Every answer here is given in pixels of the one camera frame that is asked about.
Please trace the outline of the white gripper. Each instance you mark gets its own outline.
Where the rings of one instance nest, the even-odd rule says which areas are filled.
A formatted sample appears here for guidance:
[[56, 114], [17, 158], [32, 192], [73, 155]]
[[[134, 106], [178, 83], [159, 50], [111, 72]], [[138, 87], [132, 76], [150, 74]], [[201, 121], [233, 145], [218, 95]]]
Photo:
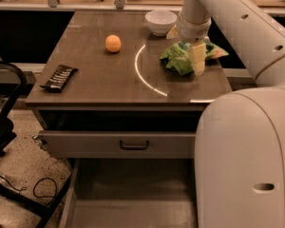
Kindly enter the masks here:
[[202, 75], [205, 70], [206, 45], [203, 41], [199, 40], [207, 36], [211, 23], [211, 19], [207, 19], [201, 24], [188, 22], [179, 13], [176, 25], [166, 34], [168, 40], [180, 37], [183, 42], [194, 43], [197, 41], [188, 51], [191, 66], [196, 76]]

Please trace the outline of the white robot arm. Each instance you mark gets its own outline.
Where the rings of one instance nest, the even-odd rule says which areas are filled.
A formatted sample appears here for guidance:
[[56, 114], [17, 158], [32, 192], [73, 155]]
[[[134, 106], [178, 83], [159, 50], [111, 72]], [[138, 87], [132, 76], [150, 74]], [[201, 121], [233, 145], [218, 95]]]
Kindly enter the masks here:
[[285, 228], [285, 28], [249, 0], [183, 0], [181, 39], [211, 22], [256, 87], [215, 99], [199, 119], [199, 228]]

